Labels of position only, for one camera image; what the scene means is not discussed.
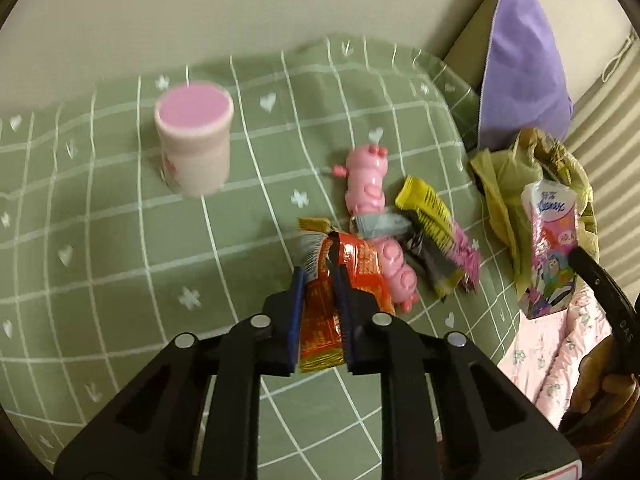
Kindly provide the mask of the person's right hand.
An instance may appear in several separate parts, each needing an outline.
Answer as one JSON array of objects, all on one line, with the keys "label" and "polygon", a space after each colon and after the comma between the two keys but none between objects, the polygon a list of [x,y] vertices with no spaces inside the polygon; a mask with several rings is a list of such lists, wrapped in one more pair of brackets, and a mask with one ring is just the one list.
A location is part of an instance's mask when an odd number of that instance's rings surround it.
[{"label": "person's right hand", "polygon": [[632,375],[614,372],[618,358],[616,341],[607,336],[580,362],[579,378],[570,398],[570,411],[607,419],[620,412],[638,389]]}]

